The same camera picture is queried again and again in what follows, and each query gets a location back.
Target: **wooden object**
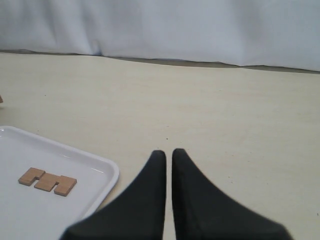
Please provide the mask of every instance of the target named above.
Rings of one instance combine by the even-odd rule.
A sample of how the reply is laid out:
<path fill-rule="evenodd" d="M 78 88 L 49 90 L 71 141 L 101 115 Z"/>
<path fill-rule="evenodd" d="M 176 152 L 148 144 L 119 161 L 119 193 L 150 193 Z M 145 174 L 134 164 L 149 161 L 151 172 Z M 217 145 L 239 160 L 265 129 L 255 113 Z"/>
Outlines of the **wooden object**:
<path fill-rule="evenodd" d="M 68 195 L 77 183 L 77 179 L 67 176 L 60 176 L 57 181 L 58 186 L 54 189 L 54 193 L 64 197 Z"/>
<path fill-rule="evenodd" d="M 45 173 L 46 172 L 41 169 L 30 167 L 29 170 L 19 178 L 18 182 L 20 184 L 30 186 L 35 182 L 35 180 L 39 180 Z"/>
<path fill-rule="evenodd" d="M 58 184 L 58 176 L 51 173 L 45 173 L 34 187 L 50 192 L 56 184 Z"/>

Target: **beige tabletop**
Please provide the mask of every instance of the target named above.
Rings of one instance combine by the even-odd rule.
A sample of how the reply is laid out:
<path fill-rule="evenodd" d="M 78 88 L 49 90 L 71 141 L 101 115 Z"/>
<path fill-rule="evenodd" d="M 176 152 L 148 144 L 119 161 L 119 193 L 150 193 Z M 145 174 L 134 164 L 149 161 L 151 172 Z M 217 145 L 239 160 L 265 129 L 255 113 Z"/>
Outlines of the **beige tabletop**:
<path fill-rule="evenodd" d="M 0 126 L 113 160 L 120 179 L 104 203 L 134 179 L 152 150 L 164 150 L 164 240 L 175 239 L 174 148 L 185 148 L 225 193 L 283 223 L 296 240 L 319 239 L 320 75 L 161 63 L 0 53 Z"/>

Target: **tray rim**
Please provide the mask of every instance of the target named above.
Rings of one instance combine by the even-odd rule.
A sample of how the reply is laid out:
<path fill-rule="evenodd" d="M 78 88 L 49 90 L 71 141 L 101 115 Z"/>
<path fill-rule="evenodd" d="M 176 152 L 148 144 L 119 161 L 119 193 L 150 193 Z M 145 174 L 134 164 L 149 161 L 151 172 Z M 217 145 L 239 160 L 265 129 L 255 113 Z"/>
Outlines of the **tray rim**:
<path fill-rule="evenodd" d="M 59 148 L 63 148 L 65 150 L 67 150 L 67 151 L 77 152 L 77 153 L 79 153 L 81 155 L 84 155 L 84 156 L 86 156 L 88 158 L 94 158 L 96 160 L 99 160 L 99 161 L 102 161 L 104 163 L 107 163 L 107 164 L 109 164 L 111 166 L 111 168 L 113 169 L 113 172 L 114 172 L 111 180 L 103 188 L 103 190 L 101 191 L 99 196 L 94 200 L 93 204 L 89 207 L 89 209 L 78 220 L 85 219 L 88 216 L 92 215 L 98 209 L 100 204 L 104 201 L 104 199 L 108 196 L 110 191 L 114 188 L 114 186 L 118 182 L 119 175 L 120 175 L 119 167 L 115 162 L 111 161 L 110 159 L 107 159 L 105 157 L 92 154 L 92 153 L 87 152 L 87 151 L 80 150 L 78 148 L 75 148 L 75 147 L 72 147 L 72 146 L 69 146 L 69 145 L 66 145 L 66 144 L 51 140 L 51 139 L 46 138 L 44 136 L 40 136 L 40 135 L 31 133 L 31 132 L 22 130 L 22 129 L 14 127 L 14 126 L 8 126 L 8 125 L 0 126 L 0 130 L 5 130 L 5 129 L 12 130 L 14 132 L 18 132 L 19 134 L 27 135 L 30 138 L 38 139 L 38 140 L 43 141 L 43 142 L 45 142 L 47 144 L 55 145 L 55 146 L 57 146 Z"/>

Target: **white curtain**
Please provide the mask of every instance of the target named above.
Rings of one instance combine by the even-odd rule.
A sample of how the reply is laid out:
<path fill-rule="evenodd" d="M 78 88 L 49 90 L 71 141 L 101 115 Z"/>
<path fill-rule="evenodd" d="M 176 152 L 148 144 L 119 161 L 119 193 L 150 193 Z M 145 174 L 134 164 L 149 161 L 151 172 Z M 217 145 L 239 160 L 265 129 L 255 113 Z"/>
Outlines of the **white curtain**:
<path fill-rule="evenodd" d="M 0 50 L 320 71 L 320 1 L 0 0 Z"/>

